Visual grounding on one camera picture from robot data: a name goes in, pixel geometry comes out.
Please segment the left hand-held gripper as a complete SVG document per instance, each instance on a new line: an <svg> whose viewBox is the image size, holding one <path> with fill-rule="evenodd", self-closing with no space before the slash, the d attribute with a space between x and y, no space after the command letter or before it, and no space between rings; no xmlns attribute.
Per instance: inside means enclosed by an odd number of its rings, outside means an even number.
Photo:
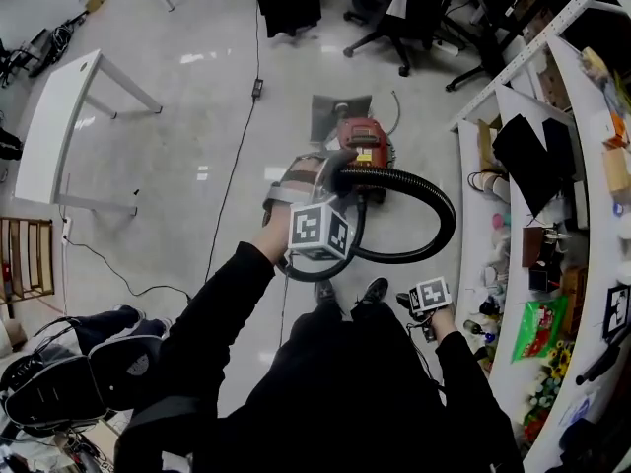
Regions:
<svg viewBox="0 0 631 473"><path fill-rule="evenodd" d="M288 248L312 261L348 258L354 227L340 212L340 198L351 190L342 171L356 160L349 150L326 151L324 160L299 157L269 189L266 199L290 206Z"/></svg>

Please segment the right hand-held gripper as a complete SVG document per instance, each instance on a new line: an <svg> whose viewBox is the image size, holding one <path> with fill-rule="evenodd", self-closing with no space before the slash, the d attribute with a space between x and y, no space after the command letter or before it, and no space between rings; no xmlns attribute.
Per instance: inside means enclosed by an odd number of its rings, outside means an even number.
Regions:
<svg viewBox="0 0 631 473"><path fill-rule="evenodd" d="M406 293L398 293L396 301L403 306L414 327L420 327L427 342L436 341L436 333L431 324L433 314L453 304L448 284L444 277L417 283Z"/></svg>

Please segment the person's left forearm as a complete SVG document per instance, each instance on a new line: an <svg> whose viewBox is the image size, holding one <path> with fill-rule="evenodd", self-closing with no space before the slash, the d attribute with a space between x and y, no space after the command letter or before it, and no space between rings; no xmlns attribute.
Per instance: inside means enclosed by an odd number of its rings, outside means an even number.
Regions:
<svg viewBox="0 0 631 473"><path fill-rule="evenodd" d="M230 347L275 275L274 266L288 247L290 210L272 208L269 222L251 242L238 244L234 255L204 284L175 321L161 360L177 368L195 353L224 366Z"/></svg>

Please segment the person's right forearm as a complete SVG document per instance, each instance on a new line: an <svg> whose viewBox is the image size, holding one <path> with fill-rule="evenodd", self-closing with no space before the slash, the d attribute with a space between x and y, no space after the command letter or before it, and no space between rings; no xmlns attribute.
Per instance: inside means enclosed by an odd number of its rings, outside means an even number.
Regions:
<svg viewBox="0 0 631 473"><path fill-rule="evenodd" d="M463 416L497 409L497 402L481 367L456 328L452 309L439 309L432 316L431 323L438 342L436 353L442 369L448 411Z"/></svg>

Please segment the red and green vacuum cleaner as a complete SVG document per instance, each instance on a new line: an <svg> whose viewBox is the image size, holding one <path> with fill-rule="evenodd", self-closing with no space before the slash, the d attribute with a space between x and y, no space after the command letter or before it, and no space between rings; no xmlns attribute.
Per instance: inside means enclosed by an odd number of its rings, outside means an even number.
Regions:
<svg viewBox="0 0 631 473"><path fill-rule="evenodd" d="M357 156L350 165L355 168L394 168L395 150L390 138L371 117L340 118L323 147L327 151L354 151Z"/></svg>

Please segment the person's right shoe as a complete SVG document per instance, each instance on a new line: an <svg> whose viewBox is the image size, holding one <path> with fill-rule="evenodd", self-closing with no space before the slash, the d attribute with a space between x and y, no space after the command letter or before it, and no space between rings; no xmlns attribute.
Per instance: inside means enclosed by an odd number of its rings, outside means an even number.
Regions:
<svg viewBox="0 0 631 473"><path fill-rule="evenodd" d="M364 295L358 298L351 309L352 313L373 310L382 305L386 298L389 282L386 277L380 276L374 279L366 288Z"/></svg>

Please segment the person's shoe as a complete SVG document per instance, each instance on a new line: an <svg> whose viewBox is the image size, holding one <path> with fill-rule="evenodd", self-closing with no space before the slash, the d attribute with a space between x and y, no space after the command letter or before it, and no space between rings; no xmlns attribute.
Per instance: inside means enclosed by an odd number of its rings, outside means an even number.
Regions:
<svg viewBox="0 0 631 473"><path fill-rule="evenodd" d="M382 305L386 298L389 282L386 277L380 276L374 279L366 288L364 295L358 298L351 309L352 313L373 310Z"/></svg>
<svg viewBox="0 0 631 473"><path fill-rule="evenodd" d="M330 280L315 283L315 313L318 315L340 317L341 310Z"/></svg>

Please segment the white perforated metal shelving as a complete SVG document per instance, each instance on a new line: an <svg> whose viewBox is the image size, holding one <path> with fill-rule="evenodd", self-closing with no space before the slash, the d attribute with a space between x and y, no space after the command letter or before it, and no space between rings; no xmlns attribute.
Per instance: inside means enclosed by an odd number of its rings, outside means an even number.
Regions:
<svg viewBox="0 0 631 473"><path fill-rule="evenodd" d="M609 191L604 156L605 137L613 137L613 115L606 107L605 95L596 87L579 66L579 50L560 37L576 19L585 13L588 4L596 0L570 0L559 16L546 26L533 41L509 64L499 77L494 79L480 94L450 123L451 130L458 135L460 161L462 167L462 259L458 288L458 309L456 317L464 320L464 306L473 305L474 263L482 263L482 236L490 237L490 225L482 223L482 214L491 214L490 200L475 198L475 194L466 185L466 171L473 171L474 151L477 151L477 125L467 118L489 97L495 97L500 115L523 115L532 126L537 138L543 143L542 122L544 116L554 116L559 122L570 124L575 129L583 152L586 170L587 207L590 227L588 277L586 304L581 317L576 347L571 358L569 371L561 383L560 395L552 405L551 416L542 427L524 459L525 473L544 473L548 469L561 466L562 450L560 442L563 433L571 426L571 418L579 417L578 411L585 408L587 418L599 418L608 404L615 383L622 373L622 364L631 349L631 300L627 308L626 323L622 332L616 333L615 342L619 353L615 361L604 372L605 354L611 359L614 340L607 343L602 329L605 325L605 306L608 291L613 292L614 284L623 284L617 277L631 277L631 238L619 236L624 227L631 230L631 218L624 221L626 214L614 213L615 195ZM615 12L631 19L631 0L616 0ZM574 104L574 123L569 116L562 115L559 109L543 101L507 87L512 77L518 74L532 57L542 48L548 47L557 65L560 67L563 81ZM509 358L509 340L516 340L518 333L519 306L525 305L526 298L532 293L526 291L526 270L518 269L518 238L522 243L521 228L526 226L526 203L515 184L511 188L511 256L508 276L507 301L503 329L500 334L499 349L491 370L490 382L498 402L504 411L513 417L518 410L518 395L525 393L526 376L534 375L534 361L511 363Z"/></svg>

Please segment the thin metal flexible tube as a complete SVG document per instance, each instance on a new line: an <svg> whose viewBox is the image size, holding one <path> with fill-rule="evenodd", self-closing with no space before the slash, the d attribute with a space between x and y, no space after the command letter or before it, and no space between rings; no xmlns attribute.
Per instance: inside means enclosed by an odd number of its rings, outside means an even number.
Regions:
<svg viewBox="0 0 631 473"><path fill-rule="evenodd" d="M396 115L395 115L395 120L393 125L390 127L390 129L386 132L386 136L391 136L395 130L398 128L398 125L400 123L400 118L401 118L401 104L400 104L400 100L399 97L396 93L395 90L392 90L391 95L393 97L394 103L395 103L395 108L396 108Z"/></svg>

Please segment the person's left shoe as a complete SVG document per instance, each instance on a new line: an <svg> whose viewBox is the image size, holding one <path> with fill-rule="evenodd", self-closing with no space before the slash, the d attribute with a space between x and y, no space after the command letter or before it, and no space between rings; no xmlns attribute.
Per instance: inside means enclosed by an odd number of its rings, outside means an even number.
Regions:
<svg viewBox="0 0 631 473"><path fill-rule="evenodd" d="M330 280L315 283L315 313L318 315L340 317L341 310Z"/></svg>

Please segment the green snack packet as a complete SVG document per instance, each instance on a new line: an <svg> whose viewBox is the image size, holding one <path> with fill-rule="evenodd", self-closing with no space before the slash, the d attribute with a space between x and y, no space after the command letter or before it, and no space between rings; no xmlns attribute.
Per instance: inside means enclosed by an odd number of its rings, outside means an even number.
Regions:
<svg viewBox="0 0 631 473"><path fill-rule="evenodd" d="M567 310L568 298L559 296L547 302L525 304L511 361L544 358L556 345L556 339Z"/></svg>

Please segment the brown box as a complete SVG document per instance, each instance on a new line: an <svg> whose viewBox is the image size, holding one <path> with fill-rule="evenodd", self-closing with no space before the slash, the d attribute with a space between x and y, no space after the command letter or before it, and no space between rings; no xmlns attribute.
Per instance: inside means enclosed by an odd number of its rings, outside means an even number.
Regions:
<svg viewBox="0 0 631 473"><path fill-rule="evenodd" d="M528 288L552 293L560 287L563 252L554 228L523 228L522 267L527 270Z"/></svg>

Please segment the person's black clothed torso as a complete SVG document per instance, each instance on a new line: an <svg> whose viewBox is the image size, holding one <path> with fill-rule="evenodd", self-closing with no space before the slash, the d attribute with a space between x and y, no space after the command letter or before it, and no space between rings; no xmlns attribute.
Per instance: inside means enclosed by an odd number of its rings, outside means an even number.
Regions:
<svg viewBox="0 0 631 473"><path fill-rule="evenodd" d="M425 373L386 304L348 322L300 317L245 404L223 418L226 365L198 352L177 368L160 354L148 405L117 443L115 473L162 473L165 451L191 455L193 473L524 473L499 404L450 413L444 382Z"/></svg>

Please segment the black office chair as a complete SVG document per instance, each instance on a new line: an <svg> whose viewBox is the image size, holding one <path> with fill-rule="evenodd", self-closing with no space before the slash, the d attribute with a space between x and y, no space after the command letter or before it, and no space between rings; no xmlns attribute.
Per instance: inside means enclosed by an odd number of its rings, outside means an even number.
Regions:
<svg viewBox="0 0 631 473"><path fill-rule="evenodd" d="M387 38L395 49L401 65L398 74L407 77L409 61L403 42L418 40L429 49L434 32L440 24L443 0L352 0L353 8L343 14L346 21L362 22L371 32L343 50L351 58L355 51L371 42Z"/></svg>
<svg viewBox="0 0 631 473"><path fill-rule="evenodd" d="M477 67L451 80L445 86L445 90L447 92L455 91L460 84L479 74L485 73L488 74L491 78L494 78L499 72L503 70L504 60L502 58L502 53L499 51L499 48L497 46L481 48L479 50L479 53L481 58L480 64Z"/></svg>

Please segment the sunflower bouquet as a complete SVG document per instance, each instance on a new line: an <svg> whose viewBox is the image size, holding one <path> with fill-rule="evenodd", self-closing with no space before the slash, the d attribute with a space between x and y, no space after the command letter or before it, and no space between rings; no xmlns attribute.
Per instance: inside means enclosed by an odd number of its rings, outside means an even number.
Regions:
<svg viewBox="0 0 631 473"><path fill-rule="evenodd" d="M574 341L559 340L541 360L541 370L526 393L526 406L522 416L523 434L527 444L534 444L552 410L569 369L574 348Z"/></svg>

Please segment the black bag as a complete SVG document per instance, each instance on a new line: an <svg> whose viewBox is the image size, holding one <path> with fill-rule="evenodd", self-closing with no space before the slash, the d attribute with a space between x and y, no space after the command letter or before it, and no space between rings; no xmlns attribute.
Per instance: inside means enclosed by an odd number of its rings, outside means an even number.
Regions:
<svg viewBox="0 0 631 473"><path fill-rule="evenodd" d="M570 129L554 118L542 122L546 146L521 114L509 120L492 147L536 217L576 174Z"/></svg>

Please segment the white rectangular table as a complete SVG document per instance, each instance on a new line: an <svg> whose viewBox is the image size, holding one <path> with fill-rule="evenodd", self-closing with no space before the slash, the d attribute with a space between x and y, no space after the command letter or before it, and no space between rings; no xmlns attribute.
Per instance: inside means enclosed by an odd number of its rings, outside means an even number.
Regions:
<svg viewBox="0 0 631 473"><path fill-rule="evenodd" d="M15 197L35 203L93 211L137 214L132 205L76 197L61 192L62 172L78 116L84 104L117 118L117 112L89 94L98 73L113 80L151 112L163 106L109 61L100 50L55 70L41 92L27 133L15 185Z"/></svg>

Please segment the wooden stool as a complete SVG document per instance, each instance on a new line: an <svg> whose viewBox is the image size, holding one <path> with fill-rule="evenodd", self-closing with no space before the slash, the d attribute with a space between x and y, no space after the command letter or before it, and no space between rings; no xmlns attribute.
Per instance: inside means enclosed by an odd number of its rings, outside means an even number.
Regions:
<svg viewBox="0 0 631 473"><path fill-rule="evenodd" d="M54 294L52 221L0 217L0 304Z"/></svg>

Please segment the black shell backpack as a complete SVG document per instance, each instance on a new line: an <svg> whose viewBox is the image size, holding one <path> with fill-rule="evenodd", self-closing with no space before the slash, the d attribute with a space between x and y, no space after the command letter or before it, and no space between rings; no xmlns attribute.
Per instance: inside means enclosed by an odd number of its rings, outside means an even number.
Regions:
<svg viewBox="0 0 631 473"><path fill-rule="evenodd" d="M73 355L38 363L17 382L0 381L8 419L27 432L55 434L136 408L151 385L162 339L118 337Z"/></svg>

